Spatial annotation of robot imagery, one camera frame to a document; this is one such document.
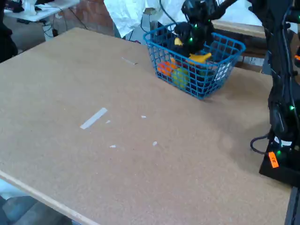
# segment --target orange label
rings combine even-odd
[[[275,156],[274,152],[272,152],[272,151],[269,152],[269,158],[270,158],[270,161],[271,161],[271,164],[272,164],[273,168],[279,167],[279,164],[277,162],[277,159],[276,159],[276,156]]]

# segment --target wire basket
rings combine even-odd
[[[246,47],[243,43],[213,33],[214,41],[198,52],[211,53],[205,63],[192,61],[171,50],[175,35],[174,23],[144,34],[157,77],[198,98],[208,97],[220,89]]]

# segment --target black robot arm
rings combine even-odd
[[[211,21],[221,18],[226,9],[237,0],[186,0],[182,12],[187,22],[177,24],[179,35],[188,54],[203,48],[203,43],[212,42]],[[249,0],[250,10],[261,20],[266,35],[269,64],[273,86],[268,98],[271,128],[269,145],[260,173],[285,183],[300,187],[300,86],[295,81],[293,57],[287,39],[288,22],[300,23],[300,0]],[[276,155],[278,168],[273,168],[269,153]]]

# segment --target brick wall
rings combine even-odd
[[[102,32],[103,28],[113,30],[113,21],[104,5],[104,0],[81,0],[81,2],[72,7],[73,12],[90,29]],[[65,17],[69,24],[80,26],[77,18],[69,11],[65,10]]]

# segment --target table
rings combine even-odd
[[[52,39],[53,36],[49,16],[55,15],[56,13],[59,13],[64,9],[75,6],[79,4],[79,2],[80,0],[55,0],[46,4],[37,5],[37,7],[40,7],[42,11],[37,11],[36,15],[27,15],[24,12],[13,13],[12,11],[7,9],[4,10],[4,14],[9,17],[23,19],[31,22],[39,22],[40,20],[44,19],[46,23],[43,26],[43,30],[45,34],[45,39],[46,41],[48,41]]]
[[[284,224],[291,188],[249,147],[270,128],[271,77],[235,68],[199,101],[147,51],[74,29],[2,63],[0,178],[88,225]]]
[[[249,35],[257,38],[265,38],[263,26],[247,25],[237,22],[227,22],[221,20],[214,20],[214,28],[220,30],[226,30],[234,33]]]

